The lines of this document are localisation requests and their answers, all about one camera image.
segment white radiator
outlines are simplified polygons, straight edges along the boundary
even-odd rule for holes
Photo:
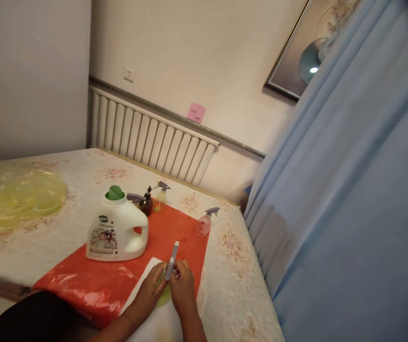
[[[199,185],[219,142],[89,86],[91,147],[103,147]]]

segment blue curtain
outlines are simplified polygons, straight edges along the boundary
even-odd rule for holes
[[[253,184],[287,341],[408,341],[408,1],[366,0]]]

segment person's left hand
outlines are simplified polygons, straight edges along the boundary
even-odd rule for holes
[[[161,293],[163,293],[163,290],[167,286],[167,281],[164,278],[158,286],[156,286],[166,264],[167,263],[165,262],[159,263],[150,270],[147,278],[142,282],[141,287],[136,294],[136,298],[123,312],[123,315],[128,316],[132,322],[141,325],[150,316],[153,309],[155,309]]]

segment electrical outlet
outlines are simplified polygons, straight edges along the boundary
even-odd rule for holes
[[[134,83],[134,79],[133,79],[133,72],[130,69],[126,69],[125,70],[125,77],[124,79],[128,82]]]

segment bed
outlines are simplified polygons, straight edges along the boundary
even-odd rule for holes
[[[102,149],[1,161],[48,170],[67,184],[66,204],[55,216],[0,231],[0,295],[20,299],[44,274],[82,246],[101,194],[117,184],[144,194],[164,180],[168,204],[199,219],[220,207],[209,235],[197,303],[210,341],[284,341],[240,208],[228,200]]]

